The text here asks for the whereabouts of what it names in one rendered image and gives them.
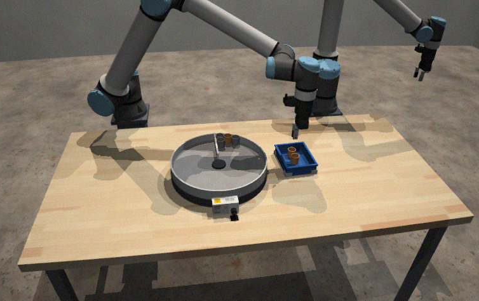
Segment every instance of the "brown floor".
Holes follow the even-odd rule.
[[[342,112],[386,116],[475,214],[447,229],[411,300],[479,300],[479,50],[442,46],[421,83],[414,46],[338,52]],[[17,262],[69,134],[114,129],[86,103],[113,57],[0,63],[0,300],[56,298]],[[294,84],[265,65],[251,50],[148,53],[149,126],[293,118]],[[391,300],[425,233],[67,273],[80,300]]]

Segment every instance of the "wooden table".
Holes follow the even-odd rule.
[[[18,261],[46,271],[61,300],[77,300],[64,269],[327,243],[429,229],[396,300],[408,300],[447,226],[473,214],[379,114],[190,124],[73,133]],[[267,156],[264,189],[239,221],[180,197],[173,151],[208,133],[232,133]],[[305,142],[315,175],[285,177],[275,144]]]

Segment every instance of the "table leg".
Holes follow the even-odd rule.
[[[406,301],[410,298],[446,229],[447,227],[429,229],[394,301]]]
[[[78,301],[65,270],[46,271],[46,275],[48,275],[60,301]]]

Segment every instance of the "round gray tray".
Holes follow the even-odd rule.
[[[240,137],[239,145],[219,150],[225,168],[212,167],[215,157],[214,134],[195,137],[179,146],[171,157],[171,178],[175,190],[188,201],[212,206],[212,198],[238,196],[244,203],[265,186],[267,157],[251,140]]]

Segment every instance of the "blue plastic tray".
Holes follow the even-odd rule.
[[[299,163],[293,165],[290,163],[290,158],[288,158],[288,147],[293,146],[297,149],[299,156]],[[314,156],[306,147],[304,142],[293,142],[286,144],[275,144],[274,154],[280,163],[280,167],[284,170],[284,175],[286,177],[296,176],[296,175],[307,175],[310,173],[317,173],[318,170],[316,167],[318,163],[314,159]]]

